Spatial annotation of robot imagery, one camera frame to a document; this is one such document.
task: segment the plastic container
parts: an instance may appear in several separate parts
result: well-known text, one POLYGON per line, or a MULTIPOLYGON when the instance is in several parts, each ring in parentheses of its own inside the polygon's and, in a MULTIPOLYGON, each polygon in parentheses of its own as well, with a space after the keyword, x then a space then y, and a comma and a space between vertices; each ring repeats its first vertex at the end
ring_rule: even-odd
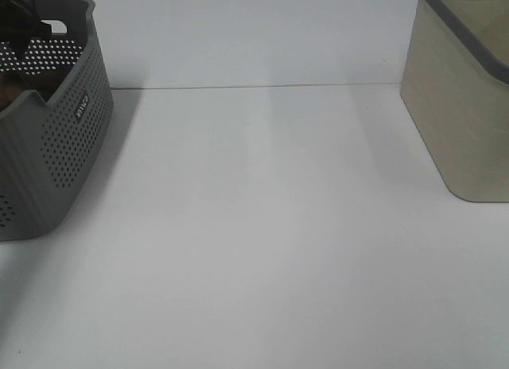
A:
POLYGON ((0 112, 0 240, 27 239, 68 213, 101 147, 113 109, 90 0, 36 0, 67 32, 32 40, 18 61, 0 43, 0 71, 71 69, 48 102, 25 91, 0 112))
POLYGON ((447 187, 509 201, 509 0, 419 0, 402 98, 447 187))

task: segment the white table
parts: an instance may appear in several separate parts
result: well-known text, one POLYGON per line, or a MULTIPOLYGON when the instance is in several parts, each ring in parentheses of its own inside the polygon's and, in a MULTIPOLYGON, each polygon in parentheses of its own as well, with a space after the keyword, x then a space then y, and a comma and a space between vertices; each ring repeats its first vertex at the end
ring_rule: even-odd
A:
POLYGON ((506 367, 509 206, 398 89, 116 91, 69 217, 0 244, 0 367, 506 367))
POLYGON ((94 0, 112 87, 399 83, 417 0, 94 0))

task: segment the beige storage bin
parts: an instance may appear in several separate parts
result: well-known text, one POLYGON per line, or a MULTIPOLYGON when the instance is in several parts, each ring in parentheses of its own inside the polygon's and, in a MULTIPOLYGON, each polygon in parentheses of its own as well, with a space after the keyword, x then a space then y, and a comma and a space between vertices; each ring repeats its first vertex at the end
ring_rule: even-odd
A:
POLYGON ((402 98, 445 184, 509 201, 509 0, 419 0, 402 98))

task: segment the basket handle hole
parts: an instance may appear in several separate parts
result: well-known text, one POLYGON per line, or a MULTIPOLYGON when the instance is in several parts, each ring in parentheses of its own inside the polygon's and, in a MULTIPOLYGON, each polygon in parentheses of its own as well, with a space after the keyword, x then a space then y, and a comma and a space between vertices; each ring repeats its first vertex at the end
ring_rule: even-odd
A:
POLYGON ((55 35, 65 35, 67 33, 67 26, 62 21, 43 21, 51 25, 52 33, 55 35))

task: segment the perforated basket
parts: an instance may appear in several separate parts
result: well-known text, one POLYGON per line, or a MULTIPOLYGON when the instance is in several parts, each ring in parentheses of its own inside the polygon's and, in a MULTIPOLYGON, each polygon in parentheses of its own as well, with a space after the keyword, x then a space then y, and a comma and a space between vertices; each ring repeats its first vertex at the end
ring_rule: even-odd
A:
POLYGON ((113 100, 90 0, 37 0, 43 20, 66 34, 32 40, 19 61, 0 42, 0 72, 72 68, 48 102, 25 91, 0 111, 0 240, 27 239, 56 227, 94 163, 113 100))

